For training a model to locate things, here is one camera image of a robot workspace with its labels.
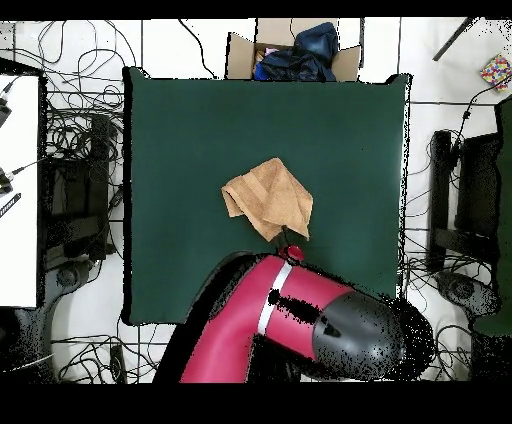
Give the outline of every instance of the dark green mat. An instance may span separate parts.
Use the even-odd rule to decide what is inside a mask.
[[[247,218],[228,217],[221,195],[272,157],[313,196],[306,261],[394,297],[409,81],[151,80],[125,69],[129,321],[181,323],[225,256],[273,251]]]
[[[502,302],[495,315],[478,318],[474,330],[487,336],[512,336],[512,96],[496,108],[498,132],[503,147],[496,161],[500,182],[498,214],[498,244],[500,258],[496,268],[496,282]]]

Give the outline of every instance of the metal pole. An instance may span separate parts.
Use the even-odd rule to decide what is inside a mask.
[[[441,47],[441,50],[439,50],[437,54],[434,56],[434,62],[437,62],[439,59],[441,59],[441,56],[443,56],[446,50],[450,48],[450,46],[455,42],[455,40],[459,38],[459,35],[461,35],[473,23],[474,20],[475,18],[466,18],[464,22],[460,24],[460,26],[453,33],[450,39],[445,43],[443,47]]]

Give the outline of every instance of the towel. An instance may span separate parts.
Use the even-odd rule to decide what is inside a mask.
[[[283,226],[309,240],[313,197],[278,158],[270,159],[222,187],[231,218],[245,215],[267,241]]]

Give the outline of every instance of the white stripe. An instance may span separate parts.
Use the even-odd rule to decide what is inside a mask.
[[[279,293],[281,293],[281,289],[283,288],[284,283],[285,283],[286,279],[288,278],[288,275],[290,274],[292,268],[293,267],[288,262],[285,261],[283,267],[279,271],[279,274],[277,274],[277,277],[274,280],[274,284],[272,284],[271,291],[277,290],[277,291],[279,291]],[[267,295],[267,298],[265,299],[263,309],[261,310],[260,320],[258,322],[258,333],[260,333],[263,336],[265,335],[265,332],[267,331],[267,325],[268,325],[268,322],[270,321],[270,315],[272,315],[272,311],[275,308],[275,305],[269,305],[269,303],[268,303],[269,295],[270,295],[270,292]]]

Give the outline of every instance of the cardboard box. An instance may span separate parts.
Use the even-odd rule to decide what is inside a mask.
[[[338,18],[258,18],[254,42],[233,32],[229,33],[225,78],[252,79],[255,54],[258,50],[265,51],[267,47],[291,47],[294,43],[292,32],[297,36],[298,33],[324,22],[332,22],[338,28]],[[337,81],[357,81],[360,55],[359,45],[338,52],[331,67]]]

